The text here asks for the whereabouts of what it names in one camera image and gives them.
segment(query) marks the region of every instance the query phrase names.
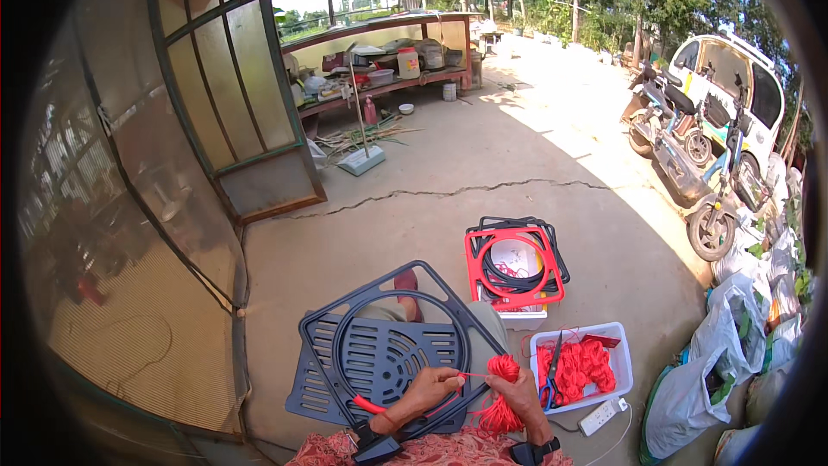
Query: red bottle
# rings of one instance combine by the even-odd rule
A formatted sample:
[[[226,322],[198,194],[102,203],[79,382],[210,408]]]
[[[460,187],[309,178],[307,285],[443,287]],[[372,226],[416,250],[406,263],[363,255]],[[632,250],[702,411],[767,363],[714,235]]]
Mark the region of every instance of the red bottle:
[[[363,119],[365,119],[366,125],[376,125],[377,124],[377,107],[373,105],[373,101],[371,101],[371,96],[368,95],[365,97],[364,107],[363,107]]]

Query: crack in concrete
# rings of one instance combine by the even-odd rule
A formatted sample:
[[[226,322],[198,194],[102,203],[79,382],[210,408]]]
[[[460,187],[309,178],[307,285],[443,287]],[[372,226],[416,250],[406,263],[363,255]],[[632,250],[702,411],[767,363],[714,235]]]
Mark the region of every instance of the crack in concrete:
[[[345,207],[338,208],[338,209],[335,209],[333,211],[316,212],[314,214],[301,214],[299,216],[287,217],[287,219],[289,219],[289,220],[301,220],[303,218],[329,216],[331,214],[336,214],[337,212],[343,212],[343,211],[348,211],[350,209],[356,209],[356,208],[360,207],[361,205],[363,205],[365,203],[368,203],[368,202],[380,202],[382,200],[387,200],[389,198],[394,198],[394,197],[401,196],[401,195],[434,196],[434,197],[438,197],[438,198],[449,198],[449,197],[457,196],[458,194],[462,194],[462,193],[468,192],[468,191],[494,191],[495,189],[509,188],[509,187],[512,187],[512,186],[526,185],[528,183],[536,183],[536,182],[548,183],[549,185],[551,185],[553,187],[566,187],[566,186],[571,186],[571,185],[580,185],[580,186],[584,186],[588,189],[603,189],[604,191],[612,191],[614,189],[614,188],[610,188],[609,186],[595,185],[593,183],[585,182],[583,180],[570,180],[568,182],[559,182],[559,181],[553,180],[553,179],[526,179],[526,180],[520,180],[520,181],[516,181],[516,182],[501,182],[501,183],[496,183],[494,185],[474,185],[474,186],[468,186],[468,187],[460,188],[460,189],[457,189],[456,191],[452,191],[452,192],[407,191],[405,189],[395,189],[394,191],[391,191],[388,194],[385,194],[383,196],[368,197],[368,198],[365,198],[363,200],[360,200],[359,202],[356,202],[353,205],[346,205]],[[615,188],[615,189],[621,189],[621,188],[624,188],[624,187],[628,187],[628,186],[620,186],[619,188]]]

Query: scissors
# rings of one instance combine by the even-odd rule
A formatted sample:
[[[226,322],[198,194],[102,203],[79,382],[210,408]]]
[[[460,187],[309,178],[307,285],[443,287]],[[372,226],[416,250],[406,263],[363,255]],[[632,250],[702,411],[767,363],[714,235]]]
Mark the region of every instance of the scissors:
[[[541,391],[537,395],[537,398],[542,400],[543,393],[549,393],[549,396],[546,399],[546,406],[543,408],[544,410],[556,409],[561,406],[560,403],[555,401],[555,398],[561,394],[561,391],[558,390],[558,386],[555,383],[555,373],[558,370],[558,358],[561,357],[561,342],[563,341],[563,338],[563,332],[558,334],[558,344],[555,346],[555,352],[552,354],[552,365],[549,367],[549,374],[546,375],[546,384],[541,387]]]

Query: red patterned clothing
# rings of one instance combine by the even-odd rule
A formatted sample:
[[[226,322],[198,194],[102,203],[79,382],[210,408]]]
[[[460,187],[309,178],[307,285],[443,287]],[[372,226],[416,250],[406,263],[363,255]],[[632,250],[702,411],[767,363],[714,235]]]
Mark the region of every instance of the red patterned clothing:
[[[477,430],[464,426],[456,434],[429,434],[402,444],[404,451],[386,462],[388,466],[508,466],[514,464],[509,447],[515,444],[506,436],[481,437]],[[351,454],[356,451],[345,432],[330,437],[308,435],[305,443],[286,466],[354,466]],[[543,466],[572,466],[572,459],[556,450],[549,453]]]

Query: car window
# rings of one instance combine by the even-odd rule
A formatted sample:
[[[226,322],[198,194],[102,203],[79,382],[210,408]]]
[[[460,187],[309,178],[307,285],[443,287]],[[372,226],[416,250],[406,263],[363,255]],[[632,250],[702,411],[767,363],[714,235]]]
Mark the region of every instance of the car window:
[[[699,57],[699,41],[696,40],[692,44],[688,45],[681,49],[681,52],[678,53],[678,56],[673,61],[673,65],[678,62],[684,62],[684,67],[688,70],[695,71],[696,70],[696,60]]]
[[[737,72],[742,77],[742,82],[750,86],[748,64],[731,47],[708,44],[705,46],[705,60],[705,65],[708,62],[713,63],[713,83],[729,93],[732,98],[739,97],[739,88],[735,83]]]
[[[781,96],[779,87],[771,76],[771,73],[753,64],[753,104],[750,111],[768,129],[773,128],[781,111]]]

